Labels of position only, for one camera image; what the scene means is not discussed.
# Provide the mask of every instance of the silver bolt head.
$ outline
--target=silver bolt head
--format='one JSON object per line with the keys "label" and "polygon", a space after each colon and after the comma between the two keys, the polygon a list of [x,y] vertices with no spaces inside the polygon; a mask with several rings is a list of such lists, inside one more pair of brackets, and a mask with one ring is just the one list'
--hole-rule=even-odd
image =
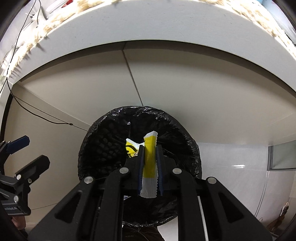
{"label": "silver bolt head", "polygon": [[14,200],[15,203],[18,203],[18,200],[19,200],[19,199],[18,199],[18,196],[15,195],[15,196],[13,197],[13,200]]}
{"label": "silver bolt head", "polygon": [[93,181],[94,181],[93,177],[86,177],[86,178],[84,179],[84,182],[85,182],[86,184],[90,184],[90,183],[92,183]]}
{"label": "silver bolt head", "polygon": [[208,181],[210,184],[215,184],[215,183],[217,182],[217,179],[214,178],[214,177],[209,177],[209,178],[207,179],[207,181]]}
{"label": "silver bolt head", "polygon": [[127,167],[122,167],[119,169],[119,172],[122,173],[122,174],[126,174],[128,173],[129,169]]}
{"label": "silver bolt head", "polygon": [[173,173],[174,174],[181,174],[182,173],[182,170],[180,168],[174,168],[173,169]]}

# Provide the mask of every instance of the white tile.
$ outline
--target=white tile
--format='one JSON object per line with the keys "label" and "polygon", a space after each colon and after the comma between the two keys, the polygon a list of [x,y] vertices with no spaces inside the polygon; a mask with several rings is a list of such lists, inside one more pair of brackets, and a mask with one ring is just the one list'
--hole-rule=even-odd
{"label": "white tile", "polygon": [[197,142],[268,145],[296,133],[284,121],[294,118],[295,98],[252,70],[185,51],[125,53],[144,105],[171,114]]}
{"label": "white tile", "polygon": [[252,214],[256,213],[266,180],[266,171],[202,167],[202,178],[207,177],[217,178]]}
{"label": "white tile", "polygon": [[197,143],[202,166],[267,170],[268,147]]}
{"label": "white tile", "polygon": [[202,178],[217,178],[255,214],[266,182],[268,147],[197,143]]}
{"label": "white tile", "polygon": [[[27,92],[20,88],[17,92]],[[23,93],[22,98],[29,101],[30,93]],[[42,110],[58,118],[64,113],[51,107],[44,101],[36,98],[34,104]],[[36,111],[30,106],[26,108],[51,121],[56,119]],[[67,120],[81,124],[78,120],[67,116]],[[28,196],[28,205],[31,209],[51,205],[59,202],[75,185],[78,184],[77,176],[78,152],[86,135],[85,130],[69,125],[56,125],[46,122],[22,109],[14,100],[8,114],[5,140],[15,140],[23,135],[30,138],[29,146],[11,155],[5,164],[5,174],[14,176],[14,173],[40,155],[48,156],[50,166],[30,185],[31,192]]]}
{"label": "white tile", "polygon": [[264,198],[257,218],[266,226],[275,220],[282,207],[289,201],[295,171],[270,171]]}
{"label": "white tile", "polygon": [[89,125],[114,108],[141,105],[121,51],[63,62],[29,77],[22,85]]}

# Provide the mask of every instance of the black garbage bag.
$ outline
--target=black garbage bag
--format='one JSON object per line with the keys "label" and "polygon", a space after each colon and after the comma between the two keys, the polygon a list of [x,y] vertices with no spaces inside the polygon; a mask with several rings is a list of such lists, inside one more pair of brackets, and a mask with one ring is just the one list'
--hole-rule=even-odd
{"label": "black garbage bag", "polygon": [[[126,138],[142,143],[151,131],[158,133],[157,144],[178,168],[202,177],[198,145],[175,118],[149,106],[124,106],[108,112],[89,128],[79,151],[79,179],[106,177],[124,166],[128,158]],[[177,202],[175,197],[130,197],[123,210],[125,225],[159,226],[177,217]]]}

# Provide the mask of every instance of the wire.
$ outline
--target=wire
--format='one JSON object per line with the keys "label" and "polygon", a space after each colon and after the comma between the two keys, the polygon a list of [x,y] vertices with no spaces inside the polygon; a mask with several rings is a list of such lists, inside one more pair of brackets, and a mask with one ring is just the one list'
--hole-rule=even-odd
{"label": "wire", "polygon": [[[26,103],[27,105],[33,107],[34,109],[37,109],[37,110],[41,111],[42,113],[44,113],[44,114],[46,114],[46,115],[49,115],[49,116],[51,116],[51,117],[53,117],[53,118],[55,118],[55,119],[57,119],[57,120],[59,120],[59,121],[63,121],[63,120],[61,120],[61,119],[59,119],[59,118],[57,118],[57,117],[55,117],[55,116],[53,116],[53,115],[51,115],[51,114],[48,114],[48,113],[46,113],[46,112],[44,112],[44,111],[42,111],[42,110],[36,108],[35,106],[32,106],[31,104],[27,103],[26,101],[20,99],[20,98],[17,97],[17,96],[15,96],[15,98],[17,98],[18,100],[20,100],[20,101]],[[73,125],[73,126],[79,128],[79,129],[81,129],[81,130],[87,131],[86,129],[80,128],[80,127],[78,127],[78,126],[76,126],[76,125]]]}
{"label": "wire", "polygon": [[[16,41],[15,47],[14,47],[14,49],[13,49],[13,54],[12,54],[11,60],[10,60],[10,62],[9,62],[9,64],[8,64],[8,68],[9,68],[9,65],[10,65],[11,62],[12,62],[12,59],[13,59],[14,55],[15,55],[15,50],[16,50],[16,47],[17,47],[18,39],[19,39],[19,37],[20,37],[20,33],[22,32],[22,29],[24,28],[24,26],[25,26],[25,24],[26,24],[26,22],[27,22],[27,19],[28,19],[28,17],[29,17],[29,14],[31,13],[31,11],[33,10],[33,7],[35,6],[36,1],[37,1],[37,0],[35,0],[33,6],[31,7],[31,10],[30,10],[30,12],[28,13],[28,15],[27,15],[27,17],[26,17],[26,20],[24,21],[24,24],[22,25],[21,30],[20,30],[20,32],[19,32],[19,34],[18,34],[17,41]],[[38,15],[37,15],[37,24],[38,24],[38,16],[39,16],[39,12],[40,12],[40,9],[41,9],[41,2],[40,2],[40,0],[39,0],[39,3],[40,3],[40,7],[39,7]],[[31,114],[34,115],[34,116],[37,116],[37,117],[39,117],[39,118],[41,118],[41,119],[43,119],[43,120],[45,120],[45,121],[48,121],[48,122],[53,123],[53,124],[56,124],[56,125],[70,125],[70,126],[73,126],[73,123],[68,123],[68,122],[59,123],[59,122],[54,122],[54,121],[48,120],[48,119],[46,119],[46,118],[44,118],[44,117],[42,117],[42,116],[40,116],[40,115],[37,115],[37,114],[33,113],[32,111],[28,110],[27,108],[23,107],[23,106],[21,105],[21,103],[19,103],[19,101],[17,100],[17,98],[15,97],[15,95],[12,93],[11,88],[10,88],[9,83],[8,83],[8,77],[6,77],[6,80],[5,80],[4,83],[3,83],[3,86],[2,86],[2,88],[1,88],[1,90],[0,90],[0,94],[1,94],[1,92],[2,92],[2,90],[3,90],[3,88],[4,88],[4,86],[5,86],[6,83],[7,83],[7,86],[8,86],[8,88],[9,88],[10,94],[13,96],[13,98],[14,98],[15,101],[19,104],[19,106],[22,107],[24,110],[28,111],[29,113],[31,113]]]}
{"label": "wire", "polygon": [[[19,32],[18,37],[17,37],[17,41],[16,41],[16,43],[15,43],[15,48],[13,49],[13,53],[12,53],[12,56],[11,56],[11,60],[10,60],[9,64],[7,65],[7,67],[8,67],[8,68],[7,68],[7,72],[8,72],[9,66],[10,66],[10,64],[11,64],[11,62],[12,62],[13,56],[15,55],[15,50],[16,50],[16,48],[17,48],[17,43],[18,43],[18,39],[19,39],[19,37],[20,37],[20,33],[22,32],[22,29],[24,28],[24,26],[25,26],[25,24],[26,24],[26,22],[27,22],[27,19],[28,19],[29,15],[30,15],[30,12],[33,10],[33,7],[35,6],[36,1],[37,1],[37,0],[35,0],[33,6],[31,7],[31,10],[29,11],[29,13],[28,13],[28,15],[27,15],[27,17],[26,17],[26,20],[24,21],[24,24],[22,25],[22,27],[21,27],[21,29],[20,29],[20,32]],[[2,93],[2,90],[3,90],[3,88],[4,88],[6,82],[8,83],[8,77],[6,77],[6,80],[4,81],[4,83],[3,83],[3,85],[2,85],[2,88],[1,88],[1,90],[0,90],[0,94]]]}
{"label": "wire", "polygon": [[39,117],[39,118],[41,118],[41,119],[43,119],[43,120],[45,120],[45,121],[48,121],[48,122],[50,122],[50,123],[57,124],[57,125],[70,125],[70,126],[73,125],[73,123],[68,123],[68,122],[65,122],[65,123],[58,123],[58,122],[54,122],[54,121],[48,120],[48,119],[46,119],[46,118],[44,118],[44,117],[42,117],[42,116],[40,116],[40,115],[37,115],[37,114],[33,113],[32,111],[28,110],[27,108],[23,107],[23,106],[18,102],[18,100],[17,100],[17,98],[14,96],[14,94],[12,93],[9,84],[7,84],[7,85],[8,85],[8,88],[9,88],[9,91],[10,91],[11,95],[13,96],[13,98],[15,99],[15,101],[19,104],[19,106],[22,107],[24,110],[28,111],[29,113],[31,113],[32,115],[37,116],[37,117]]}
{"label": "wire", "polygon": [[129,74],[130,74],[130,76],[131,76],[131,79],[132,79],[132,81],[133,81],[133,84],[134,84],[134,86],[135,86],[135,88],[136,88],[136,91],[137,91],[137,93],[138,93],[138,96],[139,96],[139,99],[140,99],[140,101],[141,101],[141,104],[142,104],[142,106],[144,106],[144,105],[143,105],[143,101],[142,101],[141,96],[140,96],[140,93],[139,93],[139,91],[138,91],[138,88],[137,88],[137,85],[136,85],[135,79],[133,78],[133,74],[132,74],[132,72],[131,72],[131,68],[130,68],[130,66],[129,66],[129,64],[128,64],[128,60],[127,60],[126,55],[125,55],[125,53],[124,53],[124,48],[125,48],[125,46],[126,46],[126,42],[125,42],[125,44],[124,44],[124,46],[123,46],[121,52],[122,52],[122,54],[123,54],[124,60],[125,60],[125,62],[126,62],[126,66],[127,66],[127,68],[128,68]]}
{"label": "wire", "polygon": [[39,22],[38,22],[38,17],[39,17],[39,13],[40,13],[40,10],[41,10],[41,1],[38,0],[39,3],[40,3],[40,7],[39,7],[39,11],[38,11],[38,14],[37,14],[37,25],[39,25]]}
{"label": "wire", "polygon": [[44,207],[49,207],[49,206],[56,205],[56,204],[58,204],[58,202],[57,203],[50,204],[50,205],[46,205],[46,206],[43,206],[43,207],[33,208],[33,209],[31,209],[31,211],[32,210],[37,210],[37,209],[40,209],[40,208],[44,208]]}

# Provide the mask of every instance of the yellow snack wrapper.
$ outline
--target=yellow snack wrapper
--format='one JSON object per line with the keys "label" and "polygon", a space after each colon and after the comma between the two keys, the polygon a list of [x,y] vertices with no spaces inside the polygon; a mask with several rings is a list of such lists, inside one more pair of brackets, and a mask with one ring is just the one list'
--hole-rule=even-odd
{"label": "yellow snack wrapper", "polygon": [[156,131],[152,131],[144,136],[145,155],[142,190],[140,192],[140,196],[144,198],[155,198],[157,195],[158,173],[155,158],[156,141]]}
{"label": "yellow snack wrapper", "polygon": [[126,150],[127,150],[128,156],[129,157],[137,156],[140,145],[144,146],[145,143],[143,142],[143,143],[138,144],[138,143],[132,141],[131,139],[126,138]]}

